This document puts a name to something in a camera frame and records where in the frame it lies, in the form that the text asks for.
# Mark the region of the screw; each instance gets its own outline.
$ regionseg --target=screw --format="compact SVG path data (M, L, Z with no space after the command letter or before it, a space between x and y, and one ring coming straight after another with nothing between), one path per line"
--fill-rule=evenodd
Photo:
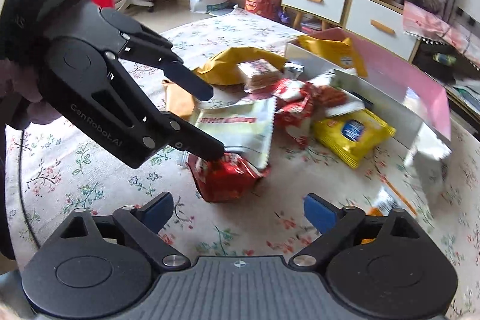
M311 255L298 255L293 259L293 263L300 267L313 266L316 262L317 259Z
M163 258L162 262L167 267L179 267L184 265L187 259L183 255L167 255Z
M152 139L151 137L145 136L145 137L143 138L143 143L145 144L145 146L146 146L147 148L150 148L151 150L152 150L153 148L155 148L155 142L153 141L153 139Z
M117 58L112 52L105 52L105 56L108 60L115 60Z
M174 130L180 130L180 125L177 121L170 121L170 126L174 129Z

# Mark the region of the black cable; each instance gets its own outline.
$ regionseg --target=black cable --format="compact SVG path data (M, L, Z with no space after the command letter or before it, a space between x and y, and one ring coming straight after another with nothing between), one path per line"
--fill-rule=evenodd
M25 203L23 202L23 192L22 192L22 156L23 156L23 137L25 136L25 131L22 131L22 138L20 140L20 156L18 158L18 192L20 196L20 206L22 207L23 217L25 218L25 223L27 224L28 231L32 235L32 239L37 246L37 250L40 249L40 243L33 232L30 221L28 221L27 212L25 210Z

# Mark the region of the pink box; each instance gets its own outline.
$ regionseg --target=pink box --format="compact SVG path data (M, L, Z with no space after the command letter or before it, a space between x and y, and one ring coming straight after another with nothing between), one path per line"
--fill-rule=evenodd
M312 37L335 41L350 37L364 60L368 72L366 81L398 102L403 102L408 87L414 90L428 109L431 125L448 140L451 139L447 93L427 74L386 49L341 28L315 33Z

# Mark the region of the floor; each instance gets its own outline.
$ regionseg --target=floor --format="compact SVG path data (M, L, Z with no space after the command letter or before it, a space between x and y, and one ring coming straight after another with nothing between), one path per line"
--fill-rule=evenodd
M171 2L156 4L153 13L141 7L130 7L127 14L157 33L200 19L212 18L208 14L192 13L189 9ZM32 318L29 306L22 297L20 274L15 270L16 262L0 254L0 302L12 306L24 319Z

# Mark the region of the tablecloth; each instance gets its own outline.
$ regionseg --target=tablecloth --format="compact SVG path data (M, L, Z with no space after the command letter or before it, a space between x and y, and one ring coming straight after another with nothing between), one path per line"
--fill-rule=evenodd
M203 64L230 46L257 46L282 53L286 41L296 35L297 31L242 10L164 33L189 67ZM162 109L162 72L123 64ZM221 107L242 96L241 86L216 88L214 98L203 105ZM276 129L270 176L237 202L209 204L196 191L188 169L177 165L173 148L163 148L134 170L60 118L47 126L30 126L23 144L20 132L7 129L10 234L22 269L36 248L20 207L19 191L26 218L40 243L75 208L87 208L93 215L111 214L124 205L140 207L169 191L175 201L174 215L158 234L192 260L199 255L274 254L288 259L319 235L303 216L306 194L313 192L335 205L367 210L387 179L414 205L419 222L458 272L459 288L448 313L456 318L480 308L480 144L453 123L452 150L445 192L430 210L419 183L403 166L405 147L395 139L382 143L357 170L351 170L315 140L302 151Z

